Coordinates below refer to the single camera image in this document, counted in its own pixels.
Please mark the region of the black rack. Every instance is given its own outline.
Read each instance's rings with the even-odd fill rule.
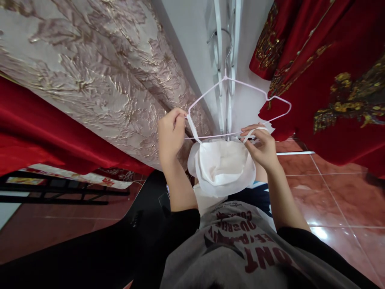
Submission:
[[[45,180],[42,185],[26,185],[21,183],[7,183],[9,177],[33,178]],[[0,177],[0,191],[40,193],[38,196],[6,196],[0,195],[0,203],[22,203],[22,204],[58,204],[58,205],[107,205],[107,201],[95,201],[104,195],[128,196],[126,191],[113,191],[103,189],[89,189],[92,184],[61,179],[24,171],[14,171]],[[54,196],[47,196],[47,193],[56,193]],[[59,198],[66,194],[80,194],[80,199]]]

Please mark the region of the hand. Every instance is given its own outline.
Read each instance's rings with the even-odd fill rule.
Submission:
[[[252,124],[245,128],[242,128],[241,136],[246,136],[249,131],[257,127],[265,127],[263,124]],[[245,146],[249,150],[251,157],[257,163],[259,163],[265,170],[275,169],[280,165],[277,152],[276,152],[276,142],[275,139],[270,135],[267,130],[256,129],[253,131],[252,135],[257,137],[261,142],[257,147],[255,147],[249,140],[246,141]]]
[[[160,163],[174,161],[184,141],[184,117],[187,113],[174,108],[158,121]]]

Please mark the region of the white strap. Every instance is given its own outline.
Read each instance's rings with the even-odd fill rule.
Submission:
[[[242,136],[243,138],[245,138],[244,140],[243,140],[243,144],[245,144],[246,143],[246,141],[249,139],[249,138],[254,138],[255,136],[251,136],[251,134],[256,130],[256,129],[263,129],[263,130],[267,130],[267,131],[269,131],[267,128],[265,128],[265,127],[258,127],[258,128],[254,128],[254,129],[252,129],[251,131],[249,131],[249,133],[246,135],[246,136]]]
[[[202,144],[202,142],[200,141],[199,137],[198,137],[198,132],[197,132],[197,129],[195,128],[195,125],[192,121],[192,118],[191,118],[191,115],[188,114],[187,115],[187,121],[188,121],[188,124],[190,125],[190,128],[191,128],[191,132],[192,132],[192,136],[195,138],[195,140],[197,142],[199,142],[200,144]]]

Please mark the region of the red velvet cloth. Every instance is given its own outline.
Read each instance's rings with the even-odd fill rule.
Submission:
[[[125,154],[30,90],[0,77],[0,175],[36,163],[79,174],[154,169]]]
[[[272,79],[270,96],[276,94],[292,103],[288,115],[272,122],[276,129],[273,136],[283,141],[295,133],[310,150],[330,163],[357,163],[368,167],[378,177],[385,177],[384,125],[367,124],[361,128],[363,122],[357,118],[338,117],[335,126],[313,132],[316,112],[334,104],[330,89],[335,77],[346,72],[354,82],[383,55],[385,1],[335,0],[328,12],[330,0],[302,1],[297,10],[284,8],[296,6],[298,1],[295,0],[276,0],[275,3],[279,11],[275,26],[291,28],[285,34],[280,28],[277,34],[279,40],[285,42],[279,52],[282,55],[277,69],[274,75],[260,69],[254,56],[250,63],[254,73]],[[262,119],[271,119],[287,110],[287,104],[276,99],[271,101],[271,106],[269,109],[266,103],[261,109]]]

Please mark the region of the beige brocade fabric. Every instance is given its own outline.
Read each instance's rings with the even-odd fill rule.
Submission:
[[[157,121],[195,101],[147,0],[0,0],[0,70],[156,169]]]

